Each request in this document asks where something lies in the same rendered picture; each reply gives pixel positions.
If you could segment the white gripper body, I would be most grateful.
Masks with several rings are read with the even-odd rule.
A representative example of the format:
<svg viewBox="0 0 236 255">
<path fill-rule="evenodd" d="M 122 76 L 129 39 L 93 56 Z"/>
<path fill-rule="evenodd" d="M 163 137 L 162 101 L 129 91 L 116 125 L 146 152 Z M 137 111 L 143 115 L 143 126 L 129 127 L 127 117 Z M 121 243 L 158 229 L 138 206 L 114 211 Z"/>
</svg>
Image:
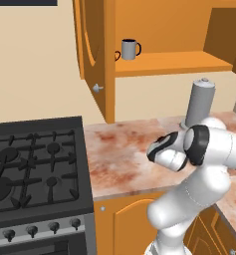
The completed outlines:
<svg viewBox="0 0 236 255">
<path fill-rule="evenodd" d="M 186 165 L 187 157 L 183 152 L 167 149 L 165 151 L 158 152 L 155 156 L 154 162 L 168 168 L 171 171 L 177 172 Z"/>
</svg>

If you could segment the orange corner base cabinet door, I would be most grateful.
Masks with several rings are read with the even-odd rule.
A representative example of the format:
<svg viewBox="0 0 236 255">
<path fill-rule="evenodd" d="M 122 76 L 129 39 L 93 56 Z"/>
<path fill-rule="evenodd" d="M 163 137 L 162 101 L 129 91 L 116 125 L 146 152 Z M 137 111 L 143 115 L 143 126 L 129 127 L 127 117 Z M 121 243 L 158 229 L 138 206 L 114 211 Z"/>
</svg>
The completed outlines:
<svg viewBox="0 0 236 255">
<path fill-rule="evenodd" d="M 213 206 L 194 219 L 184 244 L 192 255 L 230 255 L 231 249 L 236 250 L 234 234 Z"/>
</svg>

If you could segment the narrow orange base cabinet panel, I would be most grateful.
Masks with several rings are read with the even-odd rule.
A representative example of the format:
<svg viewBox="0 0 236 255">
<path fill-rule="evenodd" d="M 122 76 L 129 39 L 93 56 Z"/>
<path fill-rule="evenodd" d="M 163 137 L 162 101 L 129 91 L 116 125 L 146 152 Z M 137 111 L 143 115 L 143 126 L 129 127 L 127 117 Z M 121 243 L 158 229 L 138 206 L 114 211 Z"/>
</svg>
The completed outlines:
<svg viewBox="0 0 236 255">
<path fill-rule="evenodd" d="M 98 255 L 114 255 L 114 211 L 104 201 L 95 201 L 94 209 Z"/>
</svg>

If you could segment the grey cylindrical canister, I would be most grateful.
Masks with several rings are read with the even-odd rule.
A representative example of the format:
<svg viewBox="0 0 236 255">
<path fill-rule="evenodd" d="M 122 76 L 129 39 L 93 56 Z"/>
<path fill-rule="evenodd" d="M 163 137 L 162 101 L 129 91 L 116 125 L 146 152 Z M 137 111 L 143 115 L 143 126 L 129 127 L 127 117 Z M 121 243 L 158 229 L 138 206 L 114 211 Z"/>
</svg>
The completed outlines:
<svg viewBox="0 0 236 255">
<path fill-rule="evenodd" d="M 192 84 L 188 109 L 180 127 L 188 129 L 208 117 L 215 94 L 215 84 L 207 78 L 195 80 Z"/>
</svg>

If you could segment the black gas stove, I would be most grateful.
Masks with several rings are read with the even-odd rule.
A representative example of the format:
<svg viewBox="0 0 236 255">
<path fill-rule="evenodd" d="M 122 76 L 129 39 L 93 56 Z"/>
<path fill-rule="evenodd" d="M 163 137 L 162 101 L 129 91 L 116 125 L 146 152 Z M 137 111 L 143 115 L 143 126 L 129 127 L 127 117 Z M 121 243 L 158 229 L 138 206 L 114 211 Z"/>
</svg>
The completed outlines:
<svg viewBox="0 0 236 255">
<path fill-rule="evenodd" d="M 57 233 L 50 222 L 60 224 Z M 34 238 L 30 225 L 38 227 Z M 6 229 L 15 231 L 11 242 Z M 97 255 L 80 117 L 0 124 L 0 255 Z"/>
</svg>

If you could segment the dark range hood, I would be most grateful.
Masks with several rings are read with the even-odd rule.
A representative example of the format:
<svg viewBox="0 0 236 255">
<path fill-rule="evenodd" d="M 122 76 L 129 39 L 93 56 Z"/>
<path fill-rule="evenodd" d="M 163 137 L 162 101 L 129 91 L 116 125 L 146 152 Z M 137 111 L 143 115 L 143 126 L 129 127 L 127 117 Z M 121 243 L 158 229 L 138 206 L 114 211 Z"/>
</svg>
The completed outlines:
<svg viewBox="0 0 236 255">
<path fill-rule="evenodd" d="M 58 6 L 58 0 L 0 0 L 0 7 L 7 6 Z"/>
</svg>

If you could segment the orange wall cabinet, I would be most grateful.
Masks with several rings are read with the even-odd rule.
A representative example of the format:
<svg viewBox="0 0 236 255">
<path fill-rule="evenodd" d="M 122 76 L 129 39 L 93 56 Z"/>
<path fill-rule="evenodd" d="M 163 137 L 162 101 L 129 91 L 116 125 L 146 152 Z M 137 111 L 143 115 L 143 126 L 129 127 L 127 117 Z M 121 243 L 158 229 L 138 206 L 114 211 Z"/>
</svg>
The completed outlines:
<svg viewBox="0 0 236 255">
<path fill-rule="evenodd" d="M 114 43 L 142 45 L 114 77 L 230 71 L 236 58 L 236 0 L 111 0 Z"/>
</svg>

